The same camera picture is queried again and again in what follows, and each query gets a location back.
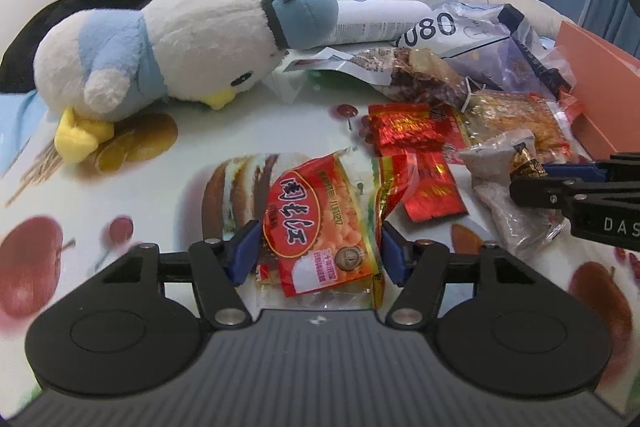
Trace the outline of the red yellow peanut packet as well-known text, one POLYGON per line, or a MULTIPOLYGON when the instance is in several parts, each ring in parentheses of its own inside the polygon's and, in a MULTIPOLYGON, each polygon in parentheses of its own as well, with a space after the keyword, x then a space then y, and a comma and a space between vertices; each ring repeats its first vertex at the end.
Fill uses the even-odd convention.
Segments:
POLYGON ((262 309, 347 310, 382 305, 382 223, 416 188, 411 153, 355 147, 309 159, 273 182, 256 265, 262 309))

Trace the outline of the clear grey candy packet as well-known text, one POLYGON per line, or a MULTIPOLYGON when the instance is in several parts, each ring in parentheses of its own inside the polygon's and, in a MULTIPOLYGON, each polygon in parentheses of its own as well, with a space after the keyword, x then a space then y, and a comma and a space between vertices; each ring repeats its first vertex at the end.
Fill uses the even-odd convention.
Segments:
POLYGON ((527 260, 562 231, 564 217, 558 210, 522 207, 510 196, 512 181, 545 176, 533 132, 503 132, 462 150, 459 157, 471 173, 476 196, 491 213, 500 245, 509 253, 527 260))

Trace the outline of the clear dark snack packet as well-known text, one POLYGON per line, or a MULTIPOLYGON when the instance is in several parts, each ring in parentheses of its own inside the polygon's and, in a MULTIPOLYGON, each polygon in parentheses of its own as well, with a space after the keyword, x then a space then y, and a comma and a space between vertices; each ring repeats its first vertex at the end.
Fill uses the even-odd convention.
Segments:
POLYGON ((370 48, 356 52, 324 48, 313 57, 292 61, 285 72, 296 70, 340 72, 367 83, 395 102, 442 102, 461 112, 472 94, 469 78, 458 74, 427 48, 370 48))

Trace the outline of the red foil sachet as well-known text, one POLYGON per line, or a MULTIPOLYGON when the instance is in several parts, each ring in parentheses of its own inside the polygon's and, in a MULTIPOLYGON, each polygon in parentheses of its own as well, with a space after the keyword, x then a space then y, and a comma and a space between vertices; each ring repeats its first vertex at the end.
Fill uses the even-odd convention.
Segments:
POLYGON ((442 152, 416 152, 419 182, 404 202, 406 213, 414 223, 468 213, 442 152))

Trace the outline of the pink cardboard box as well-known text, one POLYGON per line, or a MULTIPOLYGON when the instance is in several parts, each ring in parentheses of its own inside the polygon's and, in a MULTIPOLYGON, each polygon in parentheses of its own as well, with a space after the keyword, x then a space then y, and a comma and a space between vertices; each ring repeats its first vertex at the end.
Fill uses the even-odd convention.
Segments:
POLYGON ((639 150, 639 60, 573 23, 556 45, 570 65, 572 95, 582 104, 574 137, 594 158, 639 150))

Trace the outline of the shiny red foil packet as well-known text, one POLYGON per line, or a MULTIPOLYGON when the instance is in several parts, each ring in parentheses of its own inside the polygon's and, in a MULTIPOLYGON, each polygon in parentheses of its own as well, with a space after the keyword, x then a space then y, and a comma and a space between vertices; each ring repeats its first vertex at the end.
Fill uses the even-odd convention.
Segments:
POLYGON ((361 118, 361 132, 376 153, 442 152, 450 164, 468 146, 457 109, 444 103, 373 104, 361 118))

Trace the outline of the brown fried snack packet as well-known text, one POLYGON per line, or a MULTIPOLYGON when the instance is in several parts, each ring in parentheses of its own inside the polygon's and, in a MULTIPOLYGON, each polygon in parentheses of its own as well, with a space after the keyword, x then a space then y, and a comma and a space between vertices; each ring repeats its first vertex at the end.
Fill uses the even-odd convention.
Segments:
POLYGON ((480 145, 504 132, 528 130, 543 162, 573 161, 576 142, 563 107, 533 93, 480 90, 462 113, 466 143, 480 145))

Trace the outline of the fruit print bed sheet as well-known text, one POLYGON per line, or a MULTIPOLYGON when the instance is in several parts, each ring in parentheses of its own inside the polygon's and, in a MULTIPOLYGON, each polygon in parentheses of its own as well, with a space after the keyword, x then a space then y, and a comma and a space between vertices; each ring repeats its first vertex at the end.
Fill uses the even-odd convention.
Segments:
POLYGON ((355 147, 378 157, 340 79, 292 103, 257 86, 225 109, 158 103, 79 165, 38 130, 1 181, 1 419, 9 426, 627 426, 639 416, 639 222, 576 227, 527 260, 500 245, 469 170, 468 213, 383 221, 449 248, 428 329, 376 309, 262 309, 256 265, 236 288, 253 323, 211 329, 189 247, 262 224, 270 187, 355 147))

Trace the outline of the blue curtain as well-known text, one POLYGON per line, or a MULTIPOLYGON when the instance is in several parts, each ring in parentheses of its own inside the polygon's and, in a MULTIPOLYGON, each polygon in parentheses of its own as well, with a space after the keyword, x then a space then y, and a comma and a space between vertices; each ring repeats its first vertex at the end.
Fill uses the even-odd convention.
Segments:
POLYGON ((582 27, 639 57, 639 0, 590 0, 582 27))

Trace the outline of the clear blue plastic bag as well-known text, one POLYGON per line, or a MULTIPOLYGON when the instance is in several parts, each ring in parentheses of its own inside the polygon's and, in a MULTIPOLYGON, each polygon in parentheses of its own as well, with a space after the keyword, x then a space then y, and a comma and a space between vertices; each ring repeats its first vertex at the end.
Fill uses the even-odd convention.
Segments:
POLYGON ((546 49, 525 15, 510 4, 442 3, 395 46, 429 49, 458 74, 492 90, 558 101, 575 84, 561 53, 546 49))

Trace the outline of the blue white penguin plush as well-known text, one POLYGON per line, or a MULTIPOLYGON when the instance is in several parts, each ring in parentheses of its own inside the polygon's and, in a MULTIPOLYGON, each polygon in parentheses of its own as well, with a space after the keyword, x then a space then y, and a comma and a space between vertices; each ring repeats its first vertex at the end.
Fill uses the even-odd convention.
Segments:
POLYGON ((162 98, 222 109, 288 51, 321 44, 337 19, 337 0, 152 0, 74 13, 47 32, 32 63, 38 93, 60 117, 55 150, 78 164, 119 121, 162 98))

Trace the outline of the white tube package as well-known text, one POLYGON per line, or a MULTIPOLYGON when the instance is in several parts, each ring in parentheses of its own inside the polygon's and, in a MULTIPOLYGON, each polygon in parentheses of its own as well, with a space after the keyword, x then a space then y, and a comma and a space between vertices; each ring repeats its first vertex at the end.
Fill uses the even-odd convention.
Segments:
POLYGON ((360 42, 393 41, 413 28, 432 9, 419 0, 337 0, 334 31, 327 46, 360 42))

